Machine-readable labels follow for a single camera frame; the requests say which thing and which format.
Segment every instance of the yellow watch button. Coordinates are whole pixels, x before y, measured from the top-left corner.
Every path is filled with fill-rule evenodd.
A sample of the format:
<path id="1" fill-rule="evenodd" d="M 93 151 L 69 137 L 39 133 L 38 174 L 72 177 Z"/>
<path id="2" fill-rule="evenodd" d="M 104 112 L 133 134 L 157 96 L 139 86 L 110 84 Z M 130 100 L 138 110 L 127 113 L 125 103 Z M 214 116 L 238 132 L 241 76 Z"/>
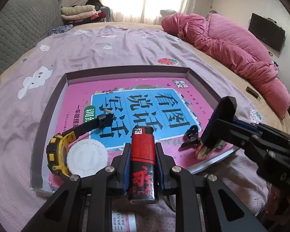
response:
<path id="1" fill-rule="evenodd" d="M 53 153 L 50 153 L 49 154 L 49 160 L 50 161 L 55 161 L 55 157 L 54 157 L 54 154 Z"/>

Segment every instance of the stack of folded blankets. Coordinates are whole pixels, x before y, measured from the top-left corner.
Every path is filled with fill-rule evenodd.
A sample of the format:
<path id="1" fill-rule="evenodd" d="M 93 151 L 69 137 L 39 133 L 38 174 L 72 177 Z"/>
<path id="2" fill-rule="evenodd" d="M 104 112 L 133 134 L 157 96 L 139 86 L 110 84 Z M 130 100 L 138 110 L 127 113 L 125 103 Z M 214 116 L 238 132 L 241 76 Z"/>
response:
<path id="1" fill-rule="evenodd" d="M 105 13 L 101 10 L 96 11 L 94 5 L 63 7 L 61 17 L 65 25 L 73 24 L 73 26 L 106 21 Z"/>

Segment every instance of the green label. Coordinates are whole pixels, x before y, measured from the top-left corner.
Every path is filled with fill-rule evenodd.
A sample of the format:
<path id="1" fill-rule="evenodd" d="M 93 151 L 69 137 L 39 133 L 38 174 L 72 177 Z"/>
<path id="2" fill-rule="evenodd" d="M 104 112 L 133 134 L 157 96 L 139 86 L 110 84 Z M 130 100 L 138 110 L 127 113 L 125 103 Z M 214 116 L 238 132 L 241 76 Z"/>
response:
<path id="1" fill-rule="evenodd" d="M 96 108 L 93 105 L 89 105 L 84 109 L 83 123 L 96 118 Z"/>

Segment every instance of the black claw clip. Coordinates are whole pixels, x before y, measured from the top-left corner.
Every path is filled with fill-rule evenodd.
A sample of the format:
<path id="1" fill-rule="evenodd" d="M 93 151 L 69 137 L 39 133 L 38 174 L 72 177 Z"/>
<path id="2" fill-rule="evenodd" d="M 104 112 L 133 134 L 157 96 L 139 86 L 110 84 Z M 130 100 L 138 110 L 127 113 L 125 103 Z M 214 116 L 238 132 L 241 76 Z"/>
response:
<path id="1" fill-rule="evenodd" d="M 198 127 L 196 125 L 192 125 L 185 133 L 187 136 L 187 140 L 181 145 L 180 151 L 183 150 L 183 147 L 187 147 L 189 145 L 199 145 L 201 143 L 201 138 L 198 135 Z"/>

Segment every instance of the tv screen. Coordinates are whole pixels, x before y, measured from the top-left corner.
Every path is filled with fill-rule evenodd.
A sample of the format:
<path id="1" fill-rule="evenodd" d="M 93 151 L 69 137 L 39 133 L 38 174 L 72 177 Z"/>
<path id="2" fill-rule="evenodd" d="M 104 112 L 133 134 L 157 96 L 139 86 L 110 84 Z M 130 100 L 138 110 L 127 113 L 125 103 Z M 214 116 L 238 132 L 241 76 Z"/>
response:
<path id="1" fill-rule="evenodd" d="M 285 31 L 272 21 L 252 13 L 248 30 L 257 38 L 280 52 L 285 41 Z"/>

